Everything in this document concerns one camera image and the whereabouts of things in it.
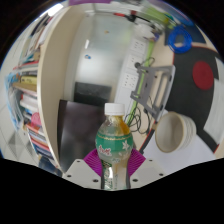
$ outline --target book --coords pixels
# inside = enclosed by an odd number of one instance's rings
[[[29,75],[29,76],[21,76],[21,83],[27,83],[27,84],[37,84],[37,76]]]
[[[22,72],[22,76],[24,76],[24,75],[32,75],[32,76],[34,76],[34,75],[37,75],[37,71],[27,71],[27,72]]]
[[[24,93],[37,97],[37,85],[14,82],[12,86]]]
[[[28,110],[31,110],[33,113],[39,112],[37,103],[31,102],[31,101],[22,99],[20,100],[20,106]]]
[[[23,111],[23,116],[26,117],[27,119],[29,119],[29,121],[31,122],[31,114],[27,113],[26,110]]]
[[[49,147],[48,147],[48,146],[43,145],[43,144],[41,144],[41,143],[39,143],[39,142],[35,141],[35,140],[34,140],[34,139],[32,139],[32,138],[31,138],[31,141],[32,141],[32,143],[33,143],[33,144],[35,144],[35,145],[39,146],[40,148],[42,148],[42,149],[44,149],[44,150],[46,150],[46,151],[49,151],[49,152],[50,152],[50,149],[49,149]]]
[[[33,132],[35,132],[35,133],[37,133],[39,135],[44,136],[44,132],[43,132],[42,127],[38,127],[36,125],[31,125],[31,123],[26,124],[26,127],[28,129],[30,129],[31,131],[33,131]]]
[[[34,137],[32,135],[30,135],[30,138],[31,140],[34,140],[36,141],[37,143],[41,144],[41,145],[44,145],[44,146],[47,146],[48,147],[48,144],[47,142],[44,142],[42,139],[38,139],[37,137]]]
[[[45,157],[47,157],[49,159],[54,159],[52,154],[51,154],[51,152],[46,151],[46,150],[42,149],[41,147],[39,147],[39,146],[37,146],[35,144],[33,144],[33,145],[34,145],[34,148],[36,149],[37,153],[39,153],[42,156],[45,156]]]
[[[34,136],[34,137],[36,137],[38,139],[43,140],[44,142],[47,142],[47,140],[46,140],[46,138],[44,136],[42,136],[42,135],[40,135],[40,134],[30,130],[30,129],[28,129],[28,133],[29,133],[30,136]]]
[[[25,112],[32,117],[33,112],[31,110],[28,110],[28,109],[25,108]]]

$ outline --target shelf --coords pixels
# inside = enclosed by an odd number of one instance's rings
[[[70,48],[85,11],[81,6],[62,9],[44,45],[37,76],[40,119],[51,154],[59,165],[57,122],[59,101],[63,99],[64,81]]]

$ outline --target cable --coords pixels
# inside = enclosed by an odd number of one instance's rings
[[[175,40],[178,35],[182,35],[184,37],[183,46],[176,47]],[[191,35],[184,29],[183,25],[177,26],[174,30],[170,33],[168,38],[168,45],[170,49],[174,53],[184,53],[191,48],[192,37]]]

